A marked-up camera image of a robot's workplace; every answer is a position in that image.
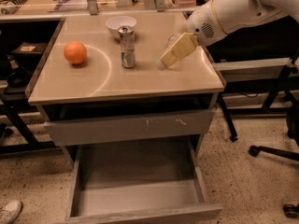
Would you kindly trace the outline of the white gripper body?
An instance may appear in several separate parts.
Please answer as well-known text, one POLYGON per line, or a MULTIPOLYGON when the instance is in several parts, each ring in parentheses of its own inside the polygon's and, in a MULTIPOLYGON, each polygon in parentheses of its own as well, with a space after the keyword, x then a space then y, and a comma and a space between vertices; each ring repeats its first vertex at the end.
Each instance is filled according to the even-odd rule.
POLYGON ((223 28, 221 15, 224 4, 219 0, 212 0, 198 7, 181 25, 180 31, 197 36, 198 43, 210 46, 227 36, 223 28))

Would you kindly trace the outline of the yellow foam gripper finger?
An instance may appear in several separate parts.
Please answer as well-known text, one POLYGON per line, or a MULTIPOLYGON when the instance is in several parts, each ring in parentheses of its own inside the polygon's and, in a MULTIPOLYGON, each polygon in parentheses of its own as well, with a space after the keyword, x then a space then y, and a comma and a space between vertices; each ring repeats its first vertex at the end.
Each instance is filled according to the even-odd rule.
POLYGON ((193 33, 183 33, 172 39, 170 45, 157 60, 159 70, 167 69, 178 61, 192 54, 198 46, 197 36, 193 33))

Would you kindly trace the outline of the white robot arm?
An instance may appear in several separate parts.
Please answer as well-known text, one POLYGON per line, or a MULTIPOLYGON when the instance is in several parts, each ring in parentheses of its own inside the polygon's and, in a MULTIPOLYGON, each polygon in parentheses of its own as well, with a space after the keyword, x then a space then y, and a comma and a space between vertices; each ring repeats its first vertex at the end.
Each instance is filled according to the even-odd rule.
POLYGON ((197 47, 210 46, 239 29, 287 15, 299 21, 299 0, 211 0, 195 9, 170 38, 168 48, 157 60, 157 68, 164 70, 197 47))

